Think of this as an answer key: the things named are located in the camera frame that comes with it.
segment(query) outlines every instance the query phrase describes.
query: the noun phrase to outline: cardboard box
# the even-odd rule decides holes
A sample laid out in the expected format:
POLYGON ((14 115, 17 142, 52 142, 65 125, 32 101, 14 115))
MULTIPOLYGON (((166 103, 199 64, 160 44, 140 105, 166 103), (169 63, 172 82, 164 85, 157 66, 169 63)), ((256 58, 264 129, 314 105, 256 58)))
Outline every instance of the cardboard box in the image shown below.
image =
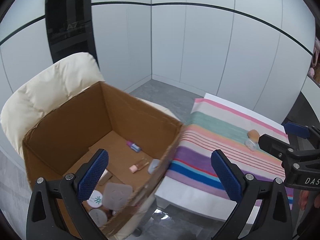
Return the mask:
MULTIPOLYGON (((127 93, 97 82, 47 114, 22 142, 28 181, 33 187, 39 177, 61 179, 87 162, 98 148, 109 153, 109 181, 129 184, 133 194, 127 204, 101 231, 118 232, 151 194, 168 168, 181 135, 182 123, 127 93), (132 141, 142 151, 126 145, 132 141), (129 167, 142 157, 160 159, 150 175, 148 166, 132 174, 129 167)), ((103 186, 97 190, 103 192, 103 186)), ((79 236, 63 205, 61 213, 70 232, 79 236)))

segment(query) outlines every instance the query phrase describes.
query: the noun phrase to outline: green stripe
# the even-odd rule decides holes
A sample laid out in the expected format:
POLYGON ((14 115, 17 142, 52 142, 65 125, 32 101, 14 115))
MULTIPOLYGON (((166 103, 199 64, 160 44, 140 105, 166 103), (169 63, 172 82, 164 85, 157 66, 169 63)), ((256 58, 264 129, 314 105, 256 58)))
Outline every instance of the green stripe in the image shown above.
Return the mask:
POLYGON ((244 142, 248 139, 247 130, 199 111, 191 113, 186 125, 190 124, 196 124, 210 132, 229 138, 243 145, 244 142))

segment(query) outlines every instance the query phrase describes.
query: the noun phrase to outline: baseboard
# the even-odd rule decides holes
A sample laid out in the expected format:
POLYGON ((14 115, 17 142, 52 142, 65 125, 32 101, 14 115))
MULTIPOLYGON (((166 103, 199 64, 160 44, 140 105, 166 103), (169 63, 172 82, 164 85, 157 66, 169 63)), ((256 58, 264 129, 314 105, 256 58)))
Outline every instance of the baseboard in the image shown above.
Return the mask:
POLYGON ((203 90, 200 90, 198 88, 186 85, 184 83, 181 83, 181 82, 178 82, 178 81, 175 81, 175 80, 172 80, 170 78, 165 78, 165 77, 161 77, 161 76, 157 76, 157 75, 152 74, 152 79, 160 81, 162 83, 166 83, 168 85, 172 85, 172 86, 177 87, 177 88, 181 88, 183 90, 189 91, 189 92, 194 93, 196 95, 199 95, 201 97, 204 97, 204 95, 206 93, 203 90))
POLYGON ((133 90, 137 89, 138 87, 142 86, 144 83, 151 80, 151 75, 148 75, 147 77, 141 79, 137 83, 133 84, 132 86, 128 87, 124 92, 131 93, 133 90))

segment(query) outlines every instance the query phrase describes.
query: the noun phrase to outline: metal screw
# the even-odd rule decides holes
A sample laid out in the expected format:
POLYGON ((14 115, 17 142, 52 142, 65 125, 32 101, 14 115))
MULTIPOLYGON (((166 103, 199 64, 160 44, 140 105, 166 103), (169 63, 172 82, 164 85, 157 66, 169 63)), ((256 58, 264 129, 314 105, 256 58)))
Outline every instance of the metal screw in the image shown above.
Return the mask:
POLYGON ((38 184, 40 184, 40 183, 42 183, 43 182, 43 178, 42 177, 40 177, 39 179, 37 179, 37 183, 38 184))
POLYGON ((276 178, 276 183, 281 184, 282 183, 282 179, 276 178))
POLYGON ((253 180, 254 176, 250 173, 246 174, 245 177, 247 178, 247 180, 253 180))
POLYGON ((71 179, 73 179, 73 174, 72 173, 68 173, 66 175, 66 180, 71 180, 71 179))

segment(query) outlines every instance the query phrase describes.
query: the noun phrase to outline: striped tablecloth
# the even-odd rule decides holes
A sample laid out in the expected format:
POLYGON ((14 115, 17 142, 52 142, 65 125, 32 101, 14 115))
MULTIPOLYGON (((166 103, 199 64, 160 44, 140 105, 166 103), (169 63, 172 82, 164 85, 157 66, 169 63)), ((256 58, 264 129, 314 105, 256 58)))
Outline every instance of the striped tablecloth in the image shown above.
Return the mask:
MULTIPOLYGON (((244 174, 251 173, 257 179, 284 180, 281 161, 261 149, 250 151, 244 142, 247 132, 255 129, 288 143, 287 135, 250 115, 206 98, 195 100, 186 130, 166 176, 210 194, 228 198, 227 193, 211 167, 212 151, 221 149, 244 174)), ((286 188, 290 207, 293 189, 286 188)))

